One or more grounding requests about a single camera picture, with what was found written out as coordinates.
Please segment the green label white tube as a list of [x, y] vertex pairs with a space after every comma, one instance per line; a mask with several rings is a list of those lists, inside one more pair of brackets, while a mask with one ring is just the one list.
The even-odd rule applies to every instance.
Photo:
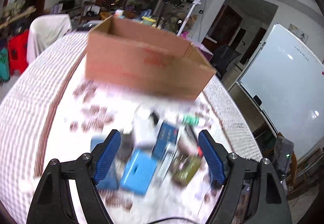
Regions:
[[178, 114], [176, 119], [177, 122], [182, 125], [197, 126], [197, 127], [203, 127], [207, 122], [204, 118], [193, 116], [191, 114], [183, 114], [183, 113]]

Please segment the blue toothpaste box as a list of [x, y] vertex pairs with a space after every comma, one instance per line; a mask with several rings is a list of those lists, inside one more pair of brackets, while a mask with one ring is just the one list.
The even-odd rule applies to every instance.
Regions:
[[164, 153], [165, 148], [169, 143], [176, 144], [179, 128], [171, 125], [170, 123], [163, 121], [157, 136], [157, 141], [152, 150], [152, 157], [160, 160]]

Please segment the white power adapter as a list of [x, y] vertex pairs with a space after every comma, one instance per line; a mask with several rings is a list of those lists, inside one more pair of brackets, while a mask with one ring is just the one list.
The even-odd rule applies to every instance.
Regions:
[[151, 113], [151, 109], [142, 105], [134, 113], [132, 135], [136, 147], [153, 147], [156, 143], [156, 125]]

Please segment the blue remote control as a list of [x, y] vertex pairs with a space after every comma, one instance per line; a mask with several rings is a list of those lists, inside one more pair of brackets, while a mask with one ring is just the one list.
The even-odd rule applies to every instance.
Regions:
[[[105, 138], [103, 136], [94, 136], [91, 138], [91, 151], [100, 143], [104, 142]], [[103, 176], [106, 173], [105, 178], [98, 182], [97, 189], [98, 190], [112, 190], [116, 191], [119, 187], [117, 182], [117, 174], [115, 161], [111, 160], [109, 163], [107, 160], [101, 160], [99, 165], [99, 174]]]

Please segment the white whiteboard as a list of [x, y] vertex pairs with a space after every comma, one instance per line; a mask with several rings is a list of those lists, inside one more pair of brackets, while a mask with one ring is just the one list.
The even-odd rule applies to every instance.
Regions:
[[323, 139], [323, 64], [292, 32], [274, 24], [237, 84], [298, 160]]

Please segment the blue plastic box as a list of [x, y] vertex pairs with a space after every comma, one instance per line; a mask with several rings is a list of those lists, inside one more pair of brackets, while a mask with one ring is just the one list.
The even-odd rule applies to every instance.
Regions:
[[146, 152], [136, 149], [126, 163], [120, 187], [138, 195], [147, 193], [158, 161]]

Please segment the checkered floral bed quilt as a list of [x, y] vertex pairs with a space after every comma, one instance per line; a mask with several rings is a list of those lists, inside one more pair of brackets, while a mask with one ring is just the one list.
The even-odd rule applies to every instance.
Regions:
[[[260, 161], [262, 154], [241, 112], [213, 76], [194, 101], [146, 95], [135, 89], [85, 80], [87, 32], [73, 32], [48, 47], [15, 82], [1, 102], [1, 202], [16, 223], [26, 223], [41, 175], [51, 159], [61, 163], [91, 152], [91, 138], [116, 129], [132, 133], [140, 105], [161, 120], [198, 114], [215, 142], [239, 156]], [[220, 191], [211, 194], [208, 165], [203, 164], [187, 187], [167, 174], [152, 180], [146, 195], [119, 189], [101, 191], [115, 223], [147, 223], [164, 217], [186, 217], [205, 223]]]

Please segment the purple gift bag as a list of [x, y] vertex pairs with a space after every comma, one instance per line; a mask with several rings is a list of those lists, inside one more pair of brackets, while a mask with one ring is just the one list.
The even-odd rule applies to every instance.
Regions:
[[200, 50], [200, 52], [204, 55], [204, 57], [210, 61], [211, 58], [214, 56], [212, 52], [210, 52], [202, 43], [198, 43], [193, 41], [192, 44]]

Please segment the red plastic stool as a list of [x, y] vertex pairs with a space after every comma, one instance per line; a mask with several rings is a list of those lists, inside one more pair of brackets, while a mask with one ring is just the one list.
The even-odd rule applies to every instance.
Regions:
[[29, 30], [25, 30], [20, 34], [11, 37], [8, 41], [8, 58], [9, 73], [13, 75], [15, 71], [22, 74], [28, 67], [27, 63], [27, 44]]

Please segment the brown cardboard box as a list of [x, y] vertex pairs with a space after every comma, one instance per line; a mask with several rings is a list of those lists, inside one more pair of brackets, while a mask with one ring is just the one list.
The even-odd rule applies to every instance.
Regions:
[[192, 42], [108, 17], [88, 33], [85, 76], [155, 95], [195, 100], [216, 71]]

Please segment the white covered chair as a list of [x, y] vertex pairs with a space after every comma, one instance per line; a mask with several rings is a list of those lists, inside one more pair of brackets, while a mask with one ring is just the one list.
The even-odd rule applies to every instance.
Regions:
[[59, 38], [71, 32], [68, 14], [43, 15], [33, 20], [29, 27], [26, 60], [32, 63]]

